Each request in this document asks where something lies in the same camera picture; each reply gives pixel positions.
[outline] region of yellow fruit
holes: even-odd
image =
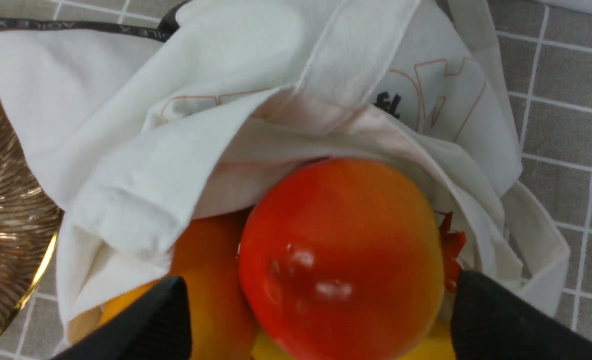
[[[449,325],[436,321],[429,335],[401,360],[456,360]]]
[[[248,360],[258,324],[239,284],[237,252],[248,211],[192,221],[178,238],[170,274],[187,285],[191,360]],[[101,324],[115,317],[153,283],[105,305]]]
[[[261,330],[256,338],[252,359],[294,360],[293,357],[284,353],[264,330]],[[399,360],[456,360],[449,326],[437,321],[429,335],[414,350]]]

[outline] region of bag handle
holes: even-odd
[[[525,185],[516,182],[501,198],[510,234],[533,274],[518,296],[553,317],[570,264],[570,246],[552,217]]]
[[[298,118],[307,116],[303,114],[307,112],[303,109],[306,100],[308,112],[326,119],[303,130],[322,135],[349,118],[367,102],[390,68],[421,2],[340,2],[314,46],[294,91],[274,117],[282,118],[283,123],[294,118],[287,123],[297,125]],[[317,111],[317,104],[325,107],[325,111]]]

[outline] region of black strap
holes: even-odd
[[[474,271],[459,276],[451,339],[458,360],[592,360],[592,342]]]
[[[93,21],[43,21],[29,20],[23,18],[3,18],[0,17],[0,32],[14,30],[35,30],[39,32],[57,32],[60,30],[96,30],[97,32],[123,34],[134,37],[152,39],[164,43],[172,32],[165,29],[150,29],[147,27],[138,27],[130,25],[121,25],[118,23],[93,22]]]
[[[188,360],[191,354],[185,281],[180,276],[168,276],[52,360]]]

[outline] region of orange fruit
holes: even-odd
[[[178,238],[170,274],[187,285],[193,349],[191,360],[248,360],[258,324],[239,284],[237,251],[248,211],[191,221]],[[101,323],[115,317],[152,283],[105,305]]]
[[[382,162],[299,168],[252,211],[239,253],[258,321],[297,360],[391,360],[430,331],[445,290],[426,196]]]

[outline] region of canvas tote bag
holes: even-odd
[[[222,20],[236,6],[200,3],[122,91],[156,84],[169,54],[196,36],[192,26]],[[108,102],[117,116],[145,105],[147,116],[140,134],[99,158],[65,215],[56,277],[68,341],[93,330],[104,302],[164,276],[191,219],[250,207],[302,164],[334,157],[378,160],[408,175],[437,212],[454,212],[452,228],[467,236],[458,258],[464,269],[554,315],[570,250],[518,182],[520,151],[486,2],[451,2],[464,41],[431,0],[324,7],[324,26],[304,50],[303,66],[287,64],[293,81],[268,80],[259,75],[264,68],[234,71],[150,104]],[[525,284],[505,227],[533,274]],[[449,310],[448,296],[445,305]]]

